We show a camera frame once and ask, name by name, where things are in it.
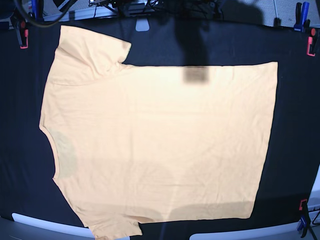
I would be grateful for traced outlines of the blue clamp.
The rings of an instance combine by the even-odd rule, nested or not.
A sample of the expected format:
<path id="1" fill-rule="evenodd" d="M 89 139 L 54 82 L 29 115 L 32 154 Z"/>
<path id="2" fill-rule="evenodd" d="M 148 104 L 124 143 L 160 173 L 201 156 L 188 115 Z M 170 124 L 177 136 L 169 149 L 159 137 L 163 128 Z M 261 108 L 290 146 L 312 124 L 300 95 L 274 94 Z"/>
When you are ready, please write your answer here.
<path id="1" fill-rule="evenodd" d="M 295 6 L 295 24 L 293 30 L 297 32 L 305 32 L 305 30 L 310 25 L 310 20 L 308 19 L 310 3 L 304 1 L 303 3 L 297 2 Z"/>
<path id="2" fill-rule="evenodd" d="M 44 10 L 44 1 L 43 0 L 31 0 L 31 10 L 32 16 L 38 22 L 43 22 L 43 10 Z"/>

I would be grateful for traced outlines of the red clamp far left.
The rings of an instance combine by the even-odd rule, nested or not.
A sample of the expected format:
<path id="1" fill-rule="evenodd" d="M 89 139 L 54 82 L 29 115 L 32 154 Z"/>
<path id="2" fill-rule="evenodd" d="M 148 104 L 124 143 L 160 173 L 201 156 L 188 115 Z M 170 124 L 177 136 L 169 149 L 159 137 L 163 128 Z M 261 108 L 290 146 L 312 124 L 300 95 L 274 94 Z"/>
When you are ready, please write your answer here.
<path id="1" fill-rule="evenodd" d="M 27 49 L 28 48 L 28 37 L 29 31 L 26 27 L 26 22 L 24 20 L 17 21 L 15 23 L 14 29 L 16 30 L 17 40 L 20 46 L 20 49 Z"/>

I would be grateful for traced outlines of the blue clamp far right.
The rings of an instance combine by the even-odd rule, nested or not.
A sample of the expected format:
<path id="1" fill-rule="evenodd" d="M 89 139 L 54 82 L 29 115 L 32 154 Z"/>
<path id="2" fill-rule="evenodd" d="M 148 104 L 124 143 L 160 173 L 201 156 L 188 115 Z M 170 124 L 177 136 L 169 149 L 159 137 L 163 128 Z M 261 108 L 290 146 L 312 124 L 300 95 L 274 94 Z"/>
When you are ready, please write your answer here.
<path id="1" fill-rule="evenodd" d="M 304 1 L 303 3 L 297 2 L 295 6 L 295 24 L 293 30 L 297 32 L 305 32 L 305 30 L 310 25 L 310 20 L 308 19 L 310 3 Z"/>

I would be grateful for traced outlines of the red clamp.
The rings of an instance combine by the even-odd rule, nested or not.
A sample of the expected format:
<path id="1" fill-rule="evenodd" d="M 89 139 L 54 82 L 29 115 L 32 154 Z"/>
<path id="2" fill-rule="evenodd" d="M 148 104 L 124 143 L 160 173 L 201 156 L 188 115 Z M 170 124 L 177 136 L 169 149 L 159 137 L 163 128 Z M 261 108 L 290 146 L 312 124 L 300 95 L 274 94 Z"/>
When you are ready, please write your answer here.
<path id="1" fill-rule="evenodd" d="M 17 40 L 20 46 L 20 49 L 27 49 L 28 48 L 28 37 L 29 31 L 26 27 L 26 22 L 24 20 L 17 21 L 15 23 L 14 29 L 16 30 Z"/>
<path id="2" fill-rule="evenodd" d="M 317 34 L 316 29 L 311 28 L 310 36 L 308 37 L 308 40 L 307 40 L 307 49 L 306 49 L 306 54 L 311 57 L 314 57 L 316 55 L 315 53 L 316 34 Z"/>
<path id="3" fill-rule="evenodd" d="M 303 199 L 300 201 L 299 211 L 300 219 L 298 222 L 297 231 L 301 234 L 301 238 L 304 238 L 307 235 L 308 229 L 310 228 L 311 219 L 309 216 L 308 210 L 308 200 Z"/>

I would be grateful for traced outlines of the blue clamp far left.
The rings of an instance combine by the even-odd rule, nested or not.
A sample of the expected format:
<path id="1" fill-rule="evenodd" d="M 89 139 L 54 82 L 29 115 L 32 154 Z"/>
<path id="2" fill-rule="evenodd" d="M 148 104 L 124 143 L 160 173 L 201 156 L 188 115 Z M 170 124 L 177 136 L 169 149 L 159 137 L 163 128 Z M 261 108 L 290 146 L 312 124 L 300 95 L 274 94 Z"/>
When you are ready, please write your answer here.
<path id="1" fill-rule="evenodd" d="M 31 0 L 31 10 L 32 16 L 38 22 L 43 22 L 43 10 L 44 10 L 44 1 L 43 0 Z"/>

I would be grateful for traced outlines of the red clamp far right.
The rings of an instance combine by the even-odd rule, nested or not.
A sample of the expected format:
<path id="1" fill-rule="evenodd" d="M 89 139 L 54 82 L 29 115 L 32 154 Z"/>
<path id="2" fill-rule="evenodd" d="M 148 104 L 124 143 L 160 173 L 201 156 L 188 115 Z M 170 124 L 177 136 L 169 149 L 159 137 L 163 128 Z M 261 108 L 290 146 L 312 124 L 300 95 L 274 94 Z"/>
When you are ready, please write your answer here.
<path id="1" fill-rule="evenodd" d="M 317 34 L 316 29 L 311 28 L 310 36 L 308 37 L 308 40 L 307 40 L 307 49 L 306 49 L 306 54 L 311 57 L 314 57 L 316 55 L 315 53 L 316 34 Z"/>

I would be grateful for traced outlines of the red clamp near right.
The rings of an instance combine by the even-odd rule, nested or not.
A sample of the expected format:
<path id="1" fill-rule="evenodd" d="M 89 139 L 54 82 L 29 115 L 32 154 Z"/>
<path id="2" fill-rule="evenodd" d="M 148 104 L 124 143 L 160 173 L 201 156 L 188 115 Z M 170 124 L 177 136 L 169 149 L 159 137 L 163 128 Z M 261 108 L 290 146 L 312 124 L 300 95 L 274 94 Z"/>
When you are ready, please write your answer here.
<path id="1" fill-rule="evenodd" d="M 299 211 L 300 219 L 298 222 L 297 231 L 301 234 L 301 238 L 304 238 L 307 235 L 308 229 L 310 228 L 311 219 L 309 216 L 308 210 L 308 200 L 303 199 L 300 201 Z"/>

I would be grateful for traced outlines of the black table cloth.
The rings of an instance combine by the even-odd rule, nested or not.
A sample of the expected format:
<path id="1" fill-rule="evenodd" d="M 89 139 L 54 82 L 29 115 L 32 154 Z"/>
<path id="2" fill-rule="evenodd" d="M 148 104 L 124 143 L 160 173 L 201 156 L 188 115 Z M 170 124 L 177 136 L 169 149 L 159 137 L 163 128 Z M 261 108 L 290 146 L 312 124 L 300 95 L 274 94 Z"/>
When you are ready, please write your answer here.
<path id="1" fill-rule="evenodd" d="M 127 64 L 144 66 L 253 65 L 278 62 L 278 86 L 267 158 L 249 219 L 142 225 L 143 240 L 187 240 L 193 234 L 258 229 L 295 223 L 300 201 L 317 189 L 320 165 L 320 57 L 306 54 L 308 38 L 287 28 L 149 18 L 91 19 L 71 25 L 132 44 Z M 0 215 L 17 213 L 81 226 L 53 182 L 55 166 L 39 129 L 44 86 L 60 26 L 29 28 L 20 49 L 14 31 L 0 34 Z"/>

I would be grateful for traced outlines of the orange t-shirt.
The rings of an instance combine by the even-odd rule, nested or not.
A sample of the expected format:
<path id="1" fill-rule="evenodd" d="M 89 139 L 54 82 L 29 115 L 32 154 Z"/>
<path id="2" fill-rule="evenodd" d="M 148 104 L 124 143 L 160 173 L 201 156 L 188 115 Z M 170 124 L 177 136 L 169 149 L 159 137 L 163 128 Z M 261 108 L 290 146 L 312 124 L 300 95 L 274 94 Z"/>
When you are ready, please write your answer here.
<path id="1" fill-rule="evenodd" d="M 71 209 L 97 240 L 141 235 L 143 223 L 249 218 L 278 63 L 135 66 L 130 49 L 60 28 L 39 128 Z"/>

